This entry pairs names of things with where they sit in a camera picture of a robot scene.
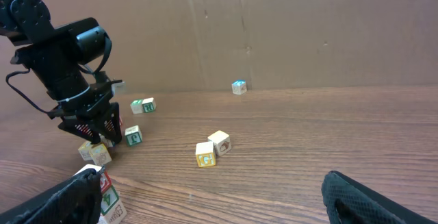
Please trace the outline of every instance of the cardboard wall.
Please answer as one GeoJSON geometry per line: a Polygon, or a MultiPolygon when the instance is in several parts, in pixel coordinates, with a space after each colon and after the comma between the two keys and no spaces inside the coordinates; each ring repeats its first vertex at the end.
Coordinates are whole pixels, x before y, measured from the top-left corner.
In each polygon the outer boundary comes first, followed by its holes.
{"type": "Polygon", "coordinates": [[[437,0],[43,1],[98,20],[129,92],[438,83],[437,0]]]}

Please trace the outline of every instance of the white block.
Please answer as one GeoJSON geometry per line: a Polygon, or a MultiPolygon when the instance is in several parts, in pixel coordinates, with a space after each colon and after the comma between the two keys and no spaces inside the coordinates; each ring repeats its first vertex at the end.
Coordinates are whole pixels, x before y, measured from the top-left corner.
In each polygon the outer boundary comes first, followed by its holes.
{"type": "Polygon", "coordinates": [[[157,108],[157,104],[153,97],[143,100],[143,112],[152,112],[157,108]]]}
{"type": "Polygon", "coordinates": [[[126,209],[119,199],[116,204],[112,207],[111,210],[106,215],[102,215],[99,218],[99,224],[119,224],[123,218],[126,216],[126,209]]]}
{"type": "Polygon", "coordinates": [[[131,109],[132,109],[132,112],[134,114],[141,114],[141,113],[143,113],[142,102],[143,102],[143,100],[138,99],[138,100],[135,100],[135,101],[133,101],[131,103],[131,109]]]}
{"type": "Polygon", "coordinates": [[[200,142],[196,144],[196,161],[199,167],[216,165],[213,142],[200,142]]]}
{"type": "Polygon", "coordinates": [[[246,82],[244,80],[237,80],[231,84],[231,87],[233,87],[233,94],[241,95],[246,92],[246,82]]]}
{"type": "Polygon", "coordinates": [[[108,150],[103,143],[91,148],[90,155],[97,166],[103,166],[112,161],[110,153],[108,153],[108,150]]]}
{"type": "Polygon", "coordinates": [[[128,146],[133,146],[133,145],[136,145],[136,144],[143,142],[143,135],[142,135],[142,132],[140,131],[140,128],[138,127],[138,125],[127,128],[125,130],[125,137],[126,137],[126,141],[128,143],[128,146]]]}
{"type": "Polygon", "coordinates": [[[112,95],[116,95],[116,94],[123,94],[126,93],[126,83],[125,81],[121,82],[121,83],[117,83],[117,84],[112,84],[111,85],[111,91],[112,91],[112,95]]]}
{"type": "Polygon", "coordinates": [[[81,154],[83,160],[92,160],[90,155],[90,149],[92,148],[92,144],[90,141],[85,141],[78,148],[79,154],[81,154]]]}
{"type": "Polygon", "coordinates": [[[115,143],[113,141],[111,141],[110,139],[104,137],[102,134],[101,135],[101,142],[107,147],[107,148],[111,148],[115,145],[115,143]]]}
{"type": "Polygon", "coordinates": [[[221,156],[231,149],[230,135],[223,131],[217,131],[208,137],[208,141],[214,143],[216,154],[221,156]]]}

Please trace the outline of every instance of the yellow block face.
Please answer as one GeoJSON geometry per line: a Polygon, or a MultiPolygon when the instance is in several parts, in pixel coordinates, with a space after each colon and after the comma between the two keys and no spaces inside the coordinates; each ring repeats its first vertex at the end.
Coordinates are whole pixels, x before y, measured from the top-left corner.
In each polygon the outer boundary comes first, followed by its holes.
{"type": "Polygon", "coordinates": [[[216,157],[214,155],[214,152],[196,155],[196,161],[198,161],[199,167],[216,165],[216,157]]]}

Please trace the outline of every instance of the cable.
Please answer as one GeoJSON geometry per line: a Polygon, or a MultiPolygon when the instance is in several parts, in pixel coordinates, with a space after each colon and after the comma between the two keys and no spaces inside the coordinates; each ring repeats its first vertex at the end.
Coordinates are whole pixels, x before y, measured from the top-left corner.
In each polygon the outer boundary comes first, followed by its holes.
{"type": "Polygon", "coordinates": [[[28,74],[29,72],[30,72],[30,69],[28,69],[27,71],[14,71],[13,73],[9,73],[8,75],[6,75],[6,83],[8,84],[8,86],[10,88],[12,88],[12,90],[15,90],[15,92],[17,92],[22,98],[24,98],[28,103],[30,103],[30,105],[32,105],[38,111],[43,112],[45,114],[48,114],[49,112],[42,110],[31,99],[26,97],[26,95],[23,92],[21,92],[19,89],[15,88],[15,87],[13,87],[13,85],[9,84],[9,78],[14,77],[15,75],[18,75],[18,74],[28,74]]]}
{"type": "Polygon", "coordinates": [[[105,37],[105,50],[103,52],[103,58],[101,60],[101,63],[97,67],[97,69],[94,72],[91,72],[87,69],[82,68],[82,66],[80,66],[80,65],[77,65],[77,67],[79,67],[79,70],[85,74],[94,75],[94,74],[98,73],[100,70],[102,70],[103,66],[105,66],[105,64],[107,63],[108,58],[109,58],[110,53],[111,53],[111,48],[112,48],[112,42],[111,42],[110,38],[108,36],[106,36],[105,37]]]}

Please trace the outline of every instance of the stacked blocks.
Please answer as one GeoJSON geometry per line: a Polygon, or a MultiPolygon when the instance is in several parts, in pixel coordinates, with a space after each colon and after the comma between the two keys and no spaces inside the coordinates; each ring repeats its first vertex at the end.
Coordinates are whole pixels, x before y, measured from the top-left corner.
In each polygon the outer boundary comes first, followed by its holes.
{"type": "Polygon", "coordinates": [[[153,97],[143,100],[142,105],[144,112],[152,112],[157,108],[157,104],[153,97]]]}
{"type": "Polygon", "coordinates": [[[214,143],[216,154],[221,156],[231,150],[230,136],[223,131],[217,131],[208,137],[214,143]]]}
{"type": "Polygon", "coordinates": [[[143,141],[142,132],[140,131],[140,128],[138,125],[127,128],[125,130],[125,137],[126,141],[128,143],[128,146],[133,146],[136,144],[139,144],[143,141]]]}
{"type": "MultiPolygon", "coordinates": [[[[101,167],[88,164],[76,174],[86,169],[100,171],[101,167]]],[[[101,174],[101,190],[101,216],[99,217],[98,224],[119,224],[126,216],[127,212],[106,171],[101,174]]]]}
{"type": "Polygon", "coordinates": [[[103,166],[112,161],[110,153],[108,153],[103,143],[93,146],[90,150],[90,155],[97,166],[103,166]]]}
{"type": "Polygon", "coordinates": [[[246,82],[244,80],[237,80],[233,84],[233,94],[241,95],[246,92],[246,82]]]}
{"type": "Polygon", "coordinates": [[[214,154],[214,144],[212,141],[198,143],[196,145],[195,154],[199,167],[216,165],[216,156],[214,154]]]}
{"type": "Polygon", "coordinates": [[[157,104],[153,97],[147,99],[138,99],[131,103],[131,109],[134,114],[141,114],[143,112],[152,112],[157,109],[157,104]]]}

